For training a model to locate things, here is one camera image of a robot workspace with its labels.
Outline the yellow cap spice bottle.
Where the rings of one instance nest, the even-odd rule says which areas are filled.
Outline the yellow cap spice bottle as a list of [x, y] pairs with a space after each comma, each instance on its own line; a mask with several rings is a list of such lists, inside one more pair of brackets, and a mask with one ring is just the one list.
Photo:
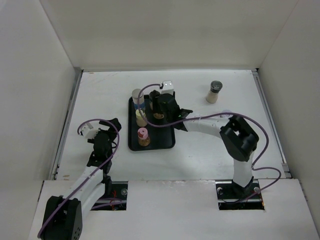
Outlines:
[[136, 124], [140, 127], [140, 128], [144, 128], [148, 125], [147, 121], [144, 120], [144, 118], [146, 119], [146, 113], [143, 110], [136, 110], [135, 111], [135, 117], [136, 117]]

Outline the tall blue label bottle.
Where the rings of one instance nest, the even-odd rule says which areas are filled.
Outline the tall blue label bottle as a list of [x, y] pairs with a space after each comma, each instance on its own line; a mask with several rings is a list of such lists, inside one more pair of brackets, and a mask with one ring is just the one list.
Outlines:
[[136, 88], [132, 91], [132, 101], [133, 106], [137, 110], [140, 108], [141, 110], [145, 111], [146, 105], [145, 105], [145, 99], [144, 99], [144, 93], [141, 92], [141, 89]]

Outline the pink cap spice bottle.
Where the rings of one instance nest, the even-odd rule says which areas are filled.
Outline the pink cap spice bottle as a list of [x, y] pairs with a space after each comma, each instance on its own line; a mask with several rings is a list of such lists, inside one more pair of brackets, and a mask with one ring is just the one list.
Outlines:
[[149, 132], [145, 127], [140, 127], [137, 130], [138, 144], [142, 147], [147, 147], [151, 143]]

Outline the white lid red label jar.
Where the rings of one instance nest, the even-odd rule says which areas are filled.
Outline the white lid red label jar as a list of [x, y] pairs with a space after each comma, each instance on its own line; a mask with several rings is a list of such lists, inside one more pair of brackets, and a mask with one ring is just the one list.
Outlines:
[[231, 115], [232, 111], [229, 110], [229, 109], [225, 109], [225, 110], [222, 111], [222, 113], [227, 114], [227, 115]]

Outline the black knob cap bottle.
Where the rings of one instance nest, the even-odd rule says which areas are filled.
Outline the black knob cap bottle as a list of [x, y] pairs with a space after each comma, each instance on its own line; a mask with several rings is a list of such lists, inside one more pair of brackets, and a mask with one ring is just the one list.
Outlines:
[[153, 101], [158, 97], [160, 93], [157, 90], [153, 90], [149, 93], [149, 106], [153, 110]]

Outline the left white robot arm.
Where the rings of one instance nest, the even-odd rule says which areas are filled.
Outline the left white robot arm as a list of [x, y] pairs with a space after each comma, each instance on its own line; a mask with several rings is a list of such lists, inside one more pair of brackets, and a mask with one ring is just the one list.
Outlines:
[[77, 133], [93, 145], [93, 151], [82, 175], [69, 190], [47, 200], [42, 226], [37, 234], [40, 240], [78, 240], [83, 220], [97, 200], [105, 200], [112, 195], [108, 173], [119, 147], [122, 126], [117, 118], [98, 118], [97, 122], [108, 129], [96, 129], [90, 120], [77, 129]]

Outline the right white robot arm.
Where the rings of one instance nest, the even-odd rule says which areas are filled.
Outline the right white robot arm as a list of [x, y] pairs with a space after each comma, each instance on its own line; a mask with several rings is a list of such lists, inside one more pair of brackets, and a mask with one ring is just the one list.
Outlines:
[[167, 123], [181, 131], [199, 132], [220, 138], [233, 158], [232, 192], [238, 198], [250, 193], [253, 183], [253, 154], [259, 137], [246, 120], [237, 115], [229, 118], [203, 118], [192, 110], [180, 108], [169, 93], [155, 93], [150, 97], [152, 112], [163, 115]]

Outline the black rectangular plastic tray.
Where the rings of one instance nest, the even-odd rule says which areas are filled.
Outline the black rectangular plastic tray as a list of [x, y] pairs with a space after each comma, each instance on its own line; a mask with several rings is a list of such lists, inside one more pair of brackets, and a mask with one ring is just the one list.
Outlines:
[[138, 129], [140, 127], [136, 123], [136, 109], [134, 106], [133, 98], [128, 100], [128, 147], [130, 150], [139, 151], [151, 151], [151, 150], [166, 150], [175, 146], [175, 130], [172, 126], [157, 128], [147, 125], [150, 144], [147, 146], [141, 146], [138, 142]]

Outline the left aluminium table rail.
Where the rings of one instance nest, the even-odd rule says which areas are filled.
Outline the left aluminium table rail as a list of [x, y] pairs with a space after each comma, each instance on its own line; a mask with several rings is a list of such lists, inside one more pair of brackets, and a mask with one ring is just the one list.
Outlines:
[[62, 131], [61, 131], [61, 134], [59, 137], [59, 142], [58, 142], [58, 145], [57, 145], [57, 148], [55, 151], [54, 158], [53, 158], [52, 163], [50, 165], [48, 180], [56, 180], [56, 176], [59, 171], [60, 162], [62, 159], [62, 154], [64, 151], [64, 147], [65, 147], [65, 143], [66, 143], [66, 139], [67, 139], [67, 135], [68, 135], [68, 131], [69, 131], [69, 127], [70, 127], [70, 123], [71, 123], [71, 119], [72, 119], [72, 115], [73, 115], [73, 111], [74, 111], [74, 107], [75, 107], [75, 103], [76, 103], [76, 99], [77, 99], [77, 95], [78, 95], [78, 91], [80, 88], [80, 83], [81, 83], [83, 71], [84, 71], [80, 67], [74, 67], [73, 69], [75, 71], [75, 78], [74, 78], [72, 90], [70, 93], [70, 98], [69, 98], [69, 102], [68, 102], [64, 122], [63, 122]]

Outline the aluminium table rail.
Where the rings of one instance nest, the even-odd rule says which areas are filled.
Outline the aluminium table rail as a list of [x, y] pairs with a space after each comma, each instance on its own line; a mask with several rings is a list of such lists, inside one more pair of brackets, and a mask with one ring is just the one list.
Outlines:
[[284, 151], [283, 151], [280, 139], [279, 139], [279, 135], [277, 133], [277, 129], [276, 129], [276, 126], [275, 126], [275, 123], [274, 123], [274, 120], [273, 120], [273, 117], [272, 117], [272, 114], [271, 114], [271, 111], [270, 111], [270, 108], [269, 108], [269, 105], [268, 105], [268, 102], [267, 102], [267, 98], [266, 98], [265, 92], [263, 90], [263, 86], [262, 86], [262, 83], [261, 83], [261, 80], [260, 80], [260, 76], [259, 76], [258, 70], [259, 70], [258, 68], [255, 68], [255, 69], [253, 69], [251, 71], [251, 73], [252, 73], [252, 76], [254, 78], [257, 90], [259, 92], [259, 96], [260, 96], [264, 111], [266, 113], [268, 124], [269, 124], [270, 129], [271, 129], [272, 139], [276, 143], [277, 151], [281, 155], [281, 161], [282, 161], [281, 165], [282, 165], [282, 169], [284, 171], [284, 177], [286, 179], [291, 179], [292, 175], [291, 175], [291, 172], [290, 172], [290, 168], [288, 166], [288, 163], [287, 163], [287, 160], [286, 160], [286, 157], [285, 157], [285, 154], [284, 154]]
[[81, 83], [83, 71], [84, 71], [80, 67], [74, 67], [73, 69], [75, 71], [75, 78], [74, 78], [72, 90], [70, 93], [70, 98], [69, 98], [69, 102], [68, 102], [64, 122], [63, 122], [62, 131], [61, 131], [61, 134], [59, 137], [59, 142], [58, 142], [58, 145], [57, 145], [57, 148], [55, 151], [54, 158], [53, 158], [52, 163], [50, 165], [48, 180], [56, 180], [56, 176], [59, 171], [60, 162], [62, 159], [62, 154], [64, 151], [64, 147], [65, 147], [65, 143], [66, 143], [66, 139], [67, 139], [67, 135], [68, 135], [68, 131], [69, 131], [69, 127], [70, 127], [70, 123], [71, 123], [71, 119], [72, 119], [72, 115], [73, 115], [73, 111], [74, 111], [74, 107], [75, 107], [75, 103], [76, 103], [76, 99], [77, 99], [77, 95], [78, 95], [78, 91], [80, 88], [80, 83]]

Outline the right aluminium table rail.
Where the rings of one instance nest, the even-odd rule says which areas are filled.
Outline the right aluminium table rail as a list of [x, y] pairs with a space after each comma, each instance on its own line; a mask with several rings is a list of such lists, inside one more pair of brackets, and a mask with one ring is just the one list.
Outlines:
[[279, 139], [279, 135], [277, 133], [277, 129], [276, 129], [276, 126], [275, 126], [275, 123], [274, 123], [274, 120], [273, 120], [273, 117], [272, 117], [272, 114], [271, 114], [271, 111], [270, 111], [270, 108], [269, 108], [269, 105], [268, 105], [268, 102], [267, 102], [267, 98], [266, 98], [265, 92], [263, 90], [263, 86], [262, 86], [262, 83], [261, 83], [261, 80], [260, 80], [260, 76], [259, 76], [258, 70], [259, 70], [258, 68], [255, 68], [255, 69], [253, 69], [251, 71], [251, 73], [252, 73], [252, 76], [254, 78], [257, 90], [259, 92], [259, 96], [260, 96], [264, 111], [266, 113], [268, 124], [269, 124], [270, 129], [271, 129], [272, 139], [276, 143], [277, 151], [281, 155], [281, 161], [282, 161], [281, 165], [282, 165], [282, 169], [284, 171], [284, 177], [286, 179], [291, 179], [292, 175], [291, 175], [291, 172], [290, 172], [290, 168], [288, 166], [288, 163], [287, 163], [287, 160], [286, 160], [286, 157], [285, 157], [285, 154], [284, 154], [284, 151], [283, 151], [280, 139]]

